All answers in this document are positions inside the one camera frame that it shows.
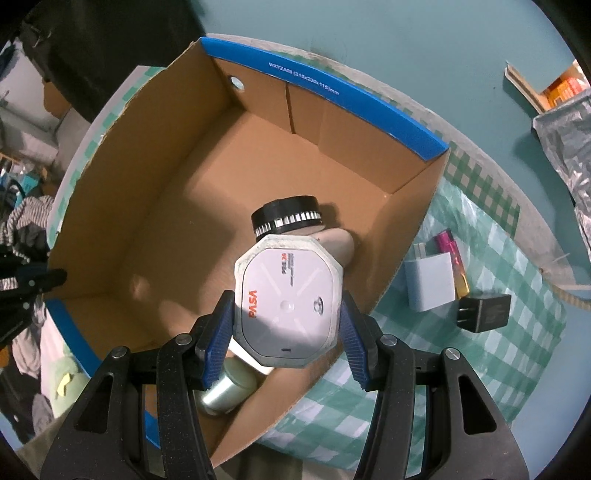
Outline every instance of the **silver bolt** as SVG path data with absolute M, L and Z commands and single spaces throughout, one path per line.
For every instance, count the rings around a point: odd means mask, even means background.
M 394 335 L 390 335 L 387 333 L 386 335 L 382 335 L 379 339 L 386 346 L 394 346 L 398 343 L 398 339 Z
M 193 337 L 191 337 L 188 333 L 179 333 L 174 341 L 177 345 L 188 345 L 193 341 Z
M 445 356 L 448 357 L 450 360 L 458 360 L 462 356 L 462 354 L 455 348 L 446 348 Z
M 113 358 L 121 358 L 127 354 L 127 347 L 126 346 L 116 346 L 111 350 L 111 356 Z

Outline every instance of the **black charger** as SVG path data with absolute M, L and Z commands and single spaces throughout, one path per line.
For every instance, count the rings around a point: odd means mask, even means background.
M 509 323 L 511 295 L 482 293 L 460 299 L 457 326 L 472 333 L 487 332 Z

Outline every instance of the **white octagonal device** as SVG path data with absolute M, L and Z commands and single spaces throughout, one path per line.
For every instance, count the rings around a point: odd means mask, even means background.
M 302 368 L 336 345 L 343 268 L 317 240 L 267 235 L 234 275 L 234 338 L 261 365 Z

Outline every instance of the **white charger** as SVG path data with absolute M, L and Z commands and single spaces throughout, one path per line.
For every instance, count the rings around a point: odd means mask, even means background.
M 456 299 L 449 252 L 426 256 L 425 244 L 414 245 L 415 259 L 404 262 L 408 305 L 415 312 L 434 309 Z

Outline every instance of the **round hole in box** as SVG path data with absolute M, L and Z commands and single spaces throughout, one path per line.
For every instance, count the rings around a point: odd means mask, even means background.
M 244 91 L 244 84 L 242 83 L 241 79 L 239 79 L 238 77 L 230 76 L 230 82 L 232 82 L 232 85 L 234 86 L 234 88 L 236 90 L 238 90 L 239 92 Z

